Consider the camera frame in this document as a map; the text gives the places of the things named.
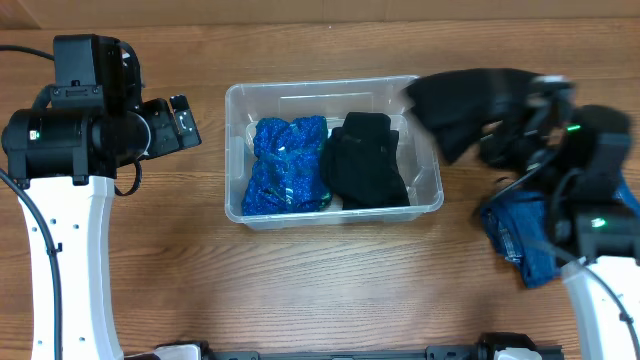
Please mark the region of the black banded cloth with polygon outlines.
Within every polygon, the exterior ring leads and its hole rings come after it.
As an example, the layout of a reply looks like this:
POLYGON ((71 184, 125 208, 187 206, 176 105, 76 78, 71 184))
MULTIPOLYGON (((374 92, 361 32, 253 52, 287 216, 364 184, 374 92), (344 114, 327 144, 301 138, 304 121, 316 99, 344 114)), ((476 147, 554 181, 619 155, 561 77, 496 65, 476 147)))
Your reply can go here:
POLYGON ((410 112, 435 138, 452 164, 483 135, 483 127, 514 119, 525 110, 535 72, 475 68, 421 77, 404 89, 410 112))

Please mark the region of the blue green sequin cloth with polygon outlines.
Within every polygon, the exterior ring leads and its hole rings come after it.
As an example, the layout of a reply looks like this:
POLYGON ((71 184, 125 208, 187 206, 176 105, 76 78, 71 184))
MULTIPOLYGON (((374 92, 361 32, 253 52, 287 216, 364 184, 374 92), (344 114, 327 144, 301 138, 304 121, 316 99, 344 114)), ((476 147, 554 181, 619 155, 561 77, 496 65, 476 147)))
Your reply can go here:
POLYGON ((320 175, 326 118, 263 118, 256 125, 256 161, 242 200, 245 216, 317 212, 332 201, 320 175))

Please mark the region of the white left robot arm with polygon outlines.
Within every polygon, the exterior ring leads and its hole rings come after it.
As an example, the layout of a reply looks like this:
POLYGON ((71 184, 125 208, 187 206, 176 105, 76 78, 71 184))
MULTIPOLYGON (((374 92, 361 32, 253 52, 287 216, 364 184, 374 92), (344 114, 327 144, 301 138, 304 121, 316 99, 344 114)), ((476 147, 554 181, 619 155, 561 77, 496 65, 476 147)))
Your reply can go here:
POLYGON ((176 95, 113 110, 17 111, 2 134, 30 245, 34 359, 122 359, 115 329, 109 229, 117 170, 200 145, 176 95))

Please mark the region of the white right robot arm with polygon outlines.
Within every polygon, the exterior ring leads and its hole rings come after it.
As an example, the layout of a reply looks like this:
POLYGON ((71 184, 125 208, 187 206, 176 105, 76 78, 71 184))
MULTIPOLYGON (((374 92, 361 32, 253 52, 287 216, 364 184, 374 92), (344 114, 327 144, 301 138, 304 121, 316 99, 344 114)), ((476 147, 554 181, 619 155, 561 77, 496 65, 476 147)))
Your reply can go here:
POLYGON ((577 107, 562 76, 534 78, 520 119, 481 141, 485 161, 519 173, 481 208, 496 250, 523 273, 559 273, 586 359, 639 356, 639 203, 621 167, 629 117, 577 107))

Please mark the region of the clear plastic container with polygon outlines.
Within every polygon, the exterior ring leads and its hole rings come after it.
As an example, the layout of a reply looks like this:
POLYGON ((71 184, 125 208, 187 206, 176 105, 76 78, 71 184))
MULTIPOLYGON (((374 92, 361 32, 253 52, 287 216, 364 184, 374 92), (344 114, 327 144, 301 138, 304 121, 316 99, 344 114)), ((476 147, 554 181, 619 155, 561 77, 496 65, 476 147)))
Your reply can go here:
POLYGON ((225 98, 225 213, 229 220, 252 230, 355 222, 407 222, 437 211, 444 202, 435 143, 408 112, 403 90, 415 75, 231 86, 225 98), (293 120, 322 115, 329 129, 343 124, 350 112, 384 113, 399 132, 397 164, 407 187, 408 207, 342 209, 335 196, 318 212, 245 216, 244 197, 254 156, 256 126, 263 118, 293 120))

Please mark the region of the blue denim cloth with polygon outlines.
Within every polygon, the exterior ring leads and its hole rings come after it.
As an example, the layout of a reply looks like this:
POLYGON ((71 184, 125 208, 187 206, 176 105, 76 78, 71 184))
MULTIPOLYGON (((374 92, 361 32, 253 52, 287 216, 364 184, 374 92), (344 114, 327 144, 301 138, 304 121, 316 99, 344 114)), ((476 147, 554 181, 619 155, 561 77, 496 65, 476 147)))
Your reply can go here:
POLYGON ((553 253, 545 250, 546 202, 539 192, 515 190, 480 209, 487 237, 497 254, 519 271, 524 285, 537 288, 560 275, 553 253))

